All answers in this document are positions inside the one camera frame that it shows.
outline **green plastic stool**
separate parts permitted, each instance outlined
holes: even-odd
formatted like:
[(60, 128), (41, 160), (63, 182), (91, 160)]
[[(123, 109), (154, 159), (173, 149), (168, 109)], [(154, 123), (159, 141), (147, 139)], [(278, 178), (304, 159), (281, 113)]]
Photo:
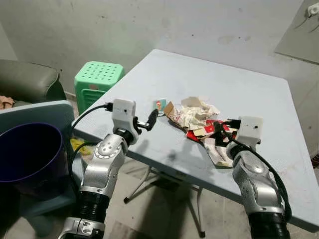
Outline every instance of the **green plastic stool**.
[(119, 64), (89, 61), (74, 79), (79, 114), (83, 113), (124, 76)]

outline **table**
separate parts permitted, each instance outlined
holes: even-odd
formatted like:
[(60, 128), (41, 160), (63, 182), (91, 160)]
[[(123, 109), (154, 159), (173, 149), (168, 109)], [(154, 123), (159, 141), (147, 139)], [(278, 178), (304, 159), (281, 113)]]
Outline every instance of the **table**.
[[(290, 223), (310, 232), (319, 230), (319, 188), (286, 80), (205, 60), (153, 50), (92, 107), (115, 98), (135, 100), (136, 116), (146, 120), (153, 100), (175, 105), (200, 96), (215, 105), (219, 119), (264, 118), (262, 144), (257, 151), (272, 164), (286, 185), (293, 211)], [(112, 132), (111, 113), (96, 110), (75, 127), (87, 140), (102, 140)], [(158, 118), (144, 131), (129, 157), (166, 174), (241, 202), (232, 169), (216, 168), (205, 149), (185, 133)]]

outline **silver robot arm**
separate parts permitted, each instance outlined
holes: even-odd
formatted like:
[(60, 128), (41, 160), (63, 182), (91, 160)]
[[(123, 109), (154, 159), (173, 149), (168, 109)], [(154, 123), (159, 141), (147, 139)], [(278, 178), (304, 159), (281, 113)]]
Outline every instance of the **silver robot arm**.
[[(291, 215), (285, 215), (282, 195), (270, 176), (269, 167), (252, 152), (260, 143), (262, 118), (246, 116), (225, 124), (239, 128), (235, 140), (226, 146), (226, 152), (233, 159), (233, 178), (240, 188), (252, 238), (289, 239), (286, 219)], [(288, 197), (285, 207), (290, 210)]]
[(71, 217), (68, 217), (58, 239), (101, 239), (104, 220), (119, 169), (124, 163), (129, 145), (137, 142), (141, 128), (151, 130), (158, 111), (154, 110), (147, 123), (138, 121), (133, 101), (113, 101), (113, 134), (108, 134), (94, 149), (87, 165)]

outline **purple trash can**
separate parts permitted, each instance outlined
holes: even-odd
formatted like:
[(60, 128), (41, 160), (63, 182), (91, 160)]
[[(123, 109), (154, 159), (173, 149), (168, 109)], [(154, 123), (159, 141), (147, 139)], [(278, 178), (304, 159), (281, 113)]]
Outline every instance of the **purple trash can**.
[(47, 200), (68, 185), (61, 132), (47, 123), (22, 124), (0, 135), (0, 183), (12, 183), (22, 193)]

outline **concrete floor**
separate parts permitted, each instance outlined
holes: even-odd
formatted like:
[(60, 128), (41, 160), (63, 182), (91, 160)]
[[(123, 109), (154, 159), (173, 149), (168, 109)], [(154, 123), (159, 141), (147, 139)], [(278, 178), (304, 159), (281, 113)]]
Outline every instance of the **concrete floor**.
[[(76, 104), (71, 102), (77, 116)], [(105, 239), (198, 239), (197, 193), (187, 185), (178, 186), (150, 175), (127, 205), (123, 199), (138, 184), (147, 166), (127, 158), (120, 170), (107, 210)], [(203, 223), (207, 239), (249, 239), (250, 228), (242, 205), (208, 190), (202, 192)], [(56, 239), (71, 208), (49, 213), (52, 233), (39, 238), (24, 218), (19, 218), (3, 239)], [(292, 239), (319, 239), (288, 224)]]

